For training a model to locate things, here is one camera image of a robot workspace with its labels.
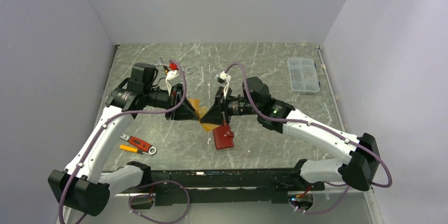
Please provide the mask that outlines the aluminium rail frame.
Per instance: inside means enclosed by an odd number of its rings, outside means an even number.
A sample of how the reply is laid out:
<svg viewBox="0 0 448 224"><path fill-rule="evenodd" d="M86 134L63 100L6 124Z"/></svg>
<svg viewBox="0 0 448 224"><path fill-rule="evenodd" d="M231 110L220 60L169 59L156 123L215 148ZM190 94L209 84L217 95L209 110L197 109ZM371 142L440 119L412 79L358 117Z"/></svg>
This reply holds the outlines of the aluminium rail frame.
<svg viewBox="0 0 448 224"><path fill-rule="evenodd" d="M130 212L129 197L119 195L109 200L96 217L86 216L82 223L148 223L143 216L168 222L180 217L184 203ZM287 203L268 201L232 203L193 203L180 223L383 223L373 192L349 190L344 199L324 214L302 214Z"/></svg>

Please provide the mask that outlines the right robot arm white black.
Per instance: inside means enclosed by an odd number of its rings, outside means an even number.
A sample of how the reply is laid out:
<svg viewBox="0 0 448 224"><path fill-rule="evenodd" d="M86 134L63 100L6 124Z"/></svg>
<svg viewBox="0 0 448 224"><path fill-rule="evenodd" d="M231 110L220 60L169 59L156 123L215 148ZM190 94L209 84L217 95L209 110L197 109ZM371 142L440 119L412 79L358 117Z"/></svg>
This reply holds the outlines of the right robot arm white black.
<svg viewBox="0 0 448 224"><path fill-rule="evenodd" d="M213 106L201 118L202 123L228 125L232 116L261 113L257 121L266 129L304 139L333 155L333 159L312 161L301 159L294 166L291 183L298 190L317 182L343 182L368 191L380 165L376 139L342 132L325 125L294 106L275 99L258 77L247 79L243 95L231 96L220 87Z"/></svg>

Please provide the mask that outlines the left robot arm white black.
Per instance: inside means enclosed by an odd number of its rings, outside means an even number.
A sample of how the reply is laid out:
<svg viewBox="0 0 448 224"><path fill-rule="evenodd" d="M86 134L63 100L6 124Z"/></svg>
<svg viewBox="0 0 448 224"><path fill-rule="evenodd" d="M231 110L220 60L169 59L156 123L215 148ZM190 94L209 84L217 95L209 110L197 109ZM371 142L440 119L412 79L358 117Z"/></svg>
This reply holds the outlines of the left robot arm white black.
<svg viewBox="0 0 448 224"><path fill-rule="evenodd" d="M158 76L155 65L136 63L131 74L106 98L100 119L84 146L62 171L49 175L50 188L59 204L59 218L65 207L84 216L97 216L110 197L129 188L147 191L152 185L150 166L131 161L121 169L103 174L106 161L120 135L139 114L165 114L174 118L183 108L190 119L197 119L186 98L186 75L181 65L171 60L166 68L166 88L154 83Z"/></svg>

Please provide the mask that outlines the clear plastic compartment box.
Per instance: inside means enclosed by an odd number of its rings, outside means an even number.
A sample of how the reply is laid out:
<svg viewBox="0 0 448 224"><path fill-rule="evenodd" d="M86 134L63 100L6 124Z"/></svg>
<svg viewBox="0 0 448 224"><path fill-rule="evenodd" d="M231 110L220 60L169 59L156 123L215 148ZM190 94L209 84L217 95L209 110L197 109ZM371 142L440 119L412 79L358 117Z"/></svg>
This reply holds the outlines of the clear plastic compartment box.
<svg viewBox="0 0 448 224"><path fill-rule="evenodd" d="M287 59L290 86L293 92L315 94L320 91L316 64L313 59L293 57Z"/></svg>

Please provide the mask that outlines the silver open-end wrench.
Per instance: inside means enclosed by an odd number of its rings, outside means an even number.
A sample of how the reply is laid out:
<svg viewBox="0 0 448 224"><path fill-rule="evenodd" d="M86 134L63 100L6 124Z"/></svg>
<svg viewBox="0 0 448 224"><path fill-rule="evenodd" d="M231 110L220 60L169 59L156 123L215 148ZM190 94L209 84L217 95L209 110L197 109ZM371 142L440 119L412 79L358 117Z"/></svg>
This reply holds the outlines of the silver open-end wrench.
<svg viewBox="0 0 448 224"><path fill-rule="evenodd" d="M155 64L156 66L160 66L160 67L164 68L165 71L168 71L168 70L171 69L171 68L170 68L170 65L169 65L168 63L165 63L165 62L162 60L162 58L155 59L153 62L154 62L154 64ZM185 74L193 74L193 72L194 72L194 68L193 68L193 67L185 67L185 68L183 68L183 72L184 72Z"/></svg>

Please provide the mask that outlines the red leather card holder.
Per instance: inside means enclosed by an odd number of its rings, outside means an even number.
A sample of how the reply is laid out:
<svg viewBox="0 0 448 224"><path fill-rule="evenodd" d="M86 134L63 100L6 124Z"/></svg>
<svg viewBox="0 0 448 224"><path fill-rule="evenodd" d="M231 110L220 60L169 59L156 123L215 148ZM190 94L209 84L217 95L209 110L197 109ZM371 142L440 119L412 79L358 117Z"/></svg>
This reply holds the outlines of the red leather card holder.
<svg viewBox="0 0 448 224"><path fill-rule="evenodd" d="M216 150L223 150L234 146L234 133L229 125L221 125L213 130L213 139Z"/></svg>

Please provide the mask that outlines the orange handled small screwdriver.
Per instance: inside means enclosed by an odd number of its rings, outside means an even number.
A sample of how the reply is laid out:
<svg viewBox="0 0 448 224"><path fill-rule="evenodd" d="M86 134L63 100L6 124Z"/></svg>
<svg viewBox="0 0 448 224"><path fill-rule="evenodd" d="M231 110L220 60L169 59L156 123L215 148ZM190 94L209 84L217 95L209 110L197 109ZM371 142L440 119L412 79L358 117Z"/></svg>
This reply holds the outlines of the orange handled small screwdriver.
<svg viewBox="0 0 448 224"><path fill-rule="evenodd" d="M137 153L137 154L142 154L143 152L140 149L131 147L131 146L127 146L127 145L120 145L119 148L121 150L125 150L128 152L132 152L132 153Z"/></svg>

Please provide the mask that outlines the yellow black screwdriver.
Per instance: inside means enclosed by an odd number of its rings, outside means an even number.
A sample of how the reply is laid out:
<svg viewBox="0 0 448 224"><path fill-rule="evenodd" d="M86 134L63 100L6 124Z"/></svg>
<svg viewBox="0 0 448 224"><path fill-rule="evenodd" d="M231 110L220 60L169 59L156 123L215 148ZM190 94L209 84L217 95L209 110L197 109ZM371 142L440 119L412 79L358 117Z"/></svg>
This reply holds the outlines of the yellow black screwdriver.
<svg viewBox="0 0 448 224"><path fill-rule="evenodd" d="M165 72L165 74L167 74L169 72L169 68L165 65L162 58L159 58L159 66L161 66L163 68L163 71Z"/></svg>

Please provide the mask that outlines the red handled adjustable wrench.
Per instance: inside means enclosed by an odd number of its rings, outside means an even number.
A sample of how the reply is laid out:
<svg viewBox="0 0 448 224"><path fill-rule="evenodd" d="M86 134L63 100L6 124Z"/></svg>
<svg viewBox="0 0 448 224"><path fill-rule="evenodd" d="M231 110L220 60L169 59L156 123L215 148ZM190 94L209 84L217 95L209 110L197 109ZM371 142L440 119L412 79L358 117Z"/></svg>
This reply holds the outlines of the red handled adjustable wrench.
<svg viewBox="0 0 448 224"><path fill-rule="evenodd" d="M142 154L154 155L157 153L156 147L137 137L130 136L128 134L121 134L120 139L126 141L128 143L127 146L140 149L143 152Z"/></svg>

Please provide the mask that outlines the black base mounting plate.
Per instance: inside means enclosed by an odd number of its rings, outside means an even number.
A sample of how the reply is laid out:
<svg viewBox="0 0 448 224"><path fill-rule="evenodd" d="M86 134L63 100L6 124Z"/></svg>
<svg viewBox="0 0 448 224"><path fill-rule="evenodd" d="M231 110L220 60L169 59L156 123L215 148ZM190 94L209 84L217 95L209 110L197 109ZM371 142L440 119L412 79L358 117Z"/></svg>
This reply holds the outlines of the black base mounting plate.
<svg viewBox="0 0 448 224"><path fill-rule="evenodd" d="M227 170L165 170L152 171L157 184L146 188L130 188L125 193L151 193L156 206L186 202L187 189L191 203L257 202L288 203L294 193L311 195L323 191L323 182L306 184L292 168L227 169ZM171 180L183 186L169 184Z"/></svg>

